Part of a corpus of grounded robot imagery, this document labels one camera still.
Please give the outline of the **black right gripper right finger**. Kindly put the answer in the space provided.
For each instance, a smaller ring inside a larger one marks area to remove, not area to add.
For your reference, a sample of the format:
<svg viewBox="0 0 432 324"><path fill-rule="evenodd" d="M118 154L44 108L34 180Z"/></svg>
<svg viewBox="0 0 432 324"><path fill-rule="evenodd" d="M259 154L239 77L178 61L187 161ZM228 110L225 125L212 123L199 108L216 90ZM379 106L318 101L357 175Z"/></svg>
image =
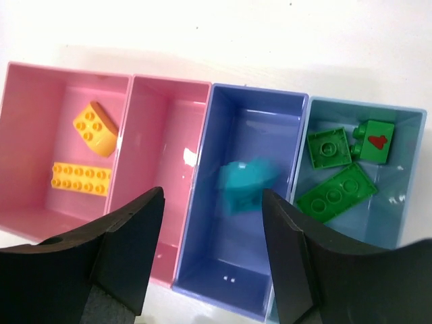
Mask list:
<svg viewBox="0 0 432 324"><path fill-rule="evenodd" d="M345 236L270 189L263 225L281 323L430 323L431 241L388 250Z"/></svg>

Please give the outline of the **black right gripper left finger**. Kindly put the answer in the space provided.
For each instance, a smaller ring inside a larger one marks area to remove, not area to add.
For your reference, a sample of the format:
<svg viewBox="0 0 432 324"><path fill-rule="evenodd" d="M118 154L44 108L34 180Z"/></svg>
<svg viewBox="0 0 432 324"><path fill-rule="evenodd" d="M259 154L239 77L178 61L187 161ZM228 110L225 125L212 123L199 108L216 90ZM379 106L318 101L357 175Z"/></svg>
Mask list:
<svg viewBox="0 0 432 324"><path fill-rule="evenodd" d="M165 198L155 187L36 245L1 250L2 323L133 323L142 312Z"/></svg>

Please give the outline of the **dark green lego plate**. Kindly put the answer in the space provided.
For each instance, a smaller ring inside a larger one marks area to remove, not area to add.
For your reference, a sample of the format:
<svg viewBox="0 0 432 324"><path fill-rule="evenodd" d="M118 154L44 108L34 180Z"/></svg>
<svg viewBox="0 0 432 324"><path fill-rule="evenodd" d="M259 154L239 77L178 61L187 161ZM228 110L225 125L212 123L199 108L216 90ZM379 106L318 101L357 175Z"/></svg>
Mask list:
<svg viewBox="0 0 432 324"><path fill-rule="evenodd" d="M305 215L326 223L377 192L360 165L351 163L296 199L296 204Z"/></svg>

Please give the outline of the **long yellow lego brick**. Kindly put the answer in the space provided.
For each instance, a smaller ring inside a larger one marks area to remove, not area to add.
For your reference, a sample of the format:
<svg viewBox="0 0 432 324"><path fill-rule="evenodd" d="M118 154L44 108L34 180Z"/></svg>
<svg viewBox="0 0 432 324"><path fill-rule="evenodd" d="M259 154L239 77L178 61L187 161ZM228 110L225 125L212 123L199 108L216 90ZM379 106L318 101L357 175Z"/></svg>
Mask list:
<svg viewBox="0 0 432 324"><path fill-rule="evenodd" d="M51 187L97 196L107 196L111 169L89 165L54 162Z"/></svg>

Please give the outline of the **turquoise arch lego brick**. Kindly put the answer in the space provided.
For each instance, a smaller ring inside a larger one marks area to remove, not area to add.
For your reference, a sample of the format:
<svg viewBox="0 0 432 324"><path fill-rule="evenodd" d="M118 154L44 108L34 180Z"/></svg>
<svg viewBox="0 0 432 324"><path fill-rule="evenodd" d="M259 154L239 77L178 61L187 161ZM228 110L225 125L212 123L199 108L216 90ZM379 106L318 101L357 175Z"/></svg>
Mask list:
<svg viewBox="0 0 432 324"><path fill-rule="evenodd" d="M261 209L263 190L272 188L280 175L279 166L269 159L232 161L219 168L218 190L223 213L234 216Z"/></svg>

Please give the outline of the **dark green square lego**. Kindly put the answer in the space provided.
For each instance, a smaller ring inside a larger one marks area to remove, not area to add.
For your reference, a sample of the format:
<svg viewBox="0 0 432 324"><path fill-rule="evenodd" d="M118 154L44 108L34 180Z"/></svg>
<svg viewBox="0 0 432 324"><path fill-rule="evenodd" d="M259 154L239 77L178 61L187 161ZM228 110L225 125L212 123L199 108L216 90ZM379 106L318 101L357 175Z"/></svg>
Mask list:
<svg viewBox="0 0 432 324"><path fill-rule="evenodd" d="M352 158L344 128L315 132L306 136L313 169L351 164Z"/></svg>

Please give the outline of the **green lego with red print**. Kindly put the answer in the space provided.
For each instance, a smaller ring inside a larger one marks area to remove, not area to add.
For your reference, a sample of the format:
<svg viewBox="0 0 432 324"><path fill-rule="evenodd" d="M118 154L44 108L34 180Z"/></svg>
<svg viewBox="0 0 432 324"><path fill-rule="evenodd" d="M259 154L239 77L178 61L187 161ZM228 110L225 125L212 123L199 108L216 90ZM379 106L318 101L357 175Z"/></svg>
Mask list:
<svg viewBox="0 0 432 324"><path fill-rule="evenodd" d="M368 120L352 132L355 143L350 147L351 155L378 165L385 164L389 155L395 125L393 123Z"/></svg>

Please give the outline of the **yellow curved lego brick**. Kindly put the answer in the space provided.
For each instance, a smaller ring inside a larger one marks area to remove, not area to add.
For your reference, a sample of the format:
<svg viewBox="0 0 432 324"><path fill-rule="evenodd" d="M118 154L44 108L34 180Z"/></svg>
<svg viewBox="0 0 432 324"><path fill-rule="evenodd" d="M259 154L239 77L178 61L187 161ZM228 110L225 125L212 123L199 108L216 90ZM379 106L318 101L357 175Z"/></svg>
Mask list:
<svg viewBox="0 0 432 324"><path fill-rule="evenodd" d="M90 150L101 157L113 154L118 127L97 101L91 101L74 119L73 126Z"/></svg>

